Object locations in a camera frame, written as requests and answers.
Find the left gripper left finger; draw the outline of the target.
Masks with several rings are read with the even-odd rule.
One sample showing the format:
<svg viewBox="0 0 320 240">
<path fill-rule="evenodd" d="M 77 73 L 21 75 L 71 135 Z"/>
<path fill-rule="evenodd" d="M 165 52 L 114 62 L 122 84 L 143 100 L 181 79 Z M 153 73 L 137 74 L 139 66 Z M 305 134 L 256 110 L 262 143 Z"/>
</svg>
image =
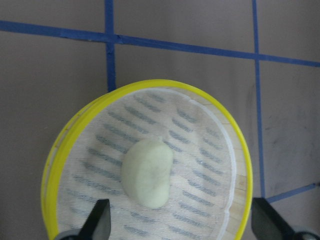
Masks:
<svg viewBox="0 0 320 240">
<path fill-rule="evenodd" d="M 79 232 L 81 240 L 108 240 L 111 234 L 111 209 L 108 199 L 99 199 Z"/>
</svg>

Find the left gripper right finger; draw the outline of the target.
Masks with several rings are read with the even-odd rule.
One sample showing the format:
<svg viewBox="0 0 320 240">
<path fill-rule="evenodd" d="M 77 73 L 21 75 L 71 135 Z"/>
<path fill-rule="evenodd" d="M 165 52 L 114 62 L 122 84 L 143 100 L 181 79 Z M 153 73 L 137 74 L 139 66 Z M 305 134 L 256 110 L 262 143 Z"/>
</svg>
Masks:
<svg viewBox="0 0 320 240">
<path fill-rule="evenodd" d="M 293 228 L 262 197 L 252 199 L 251 229 L 257 240 L 292 240 L 295 234 Z"/>
</svg>

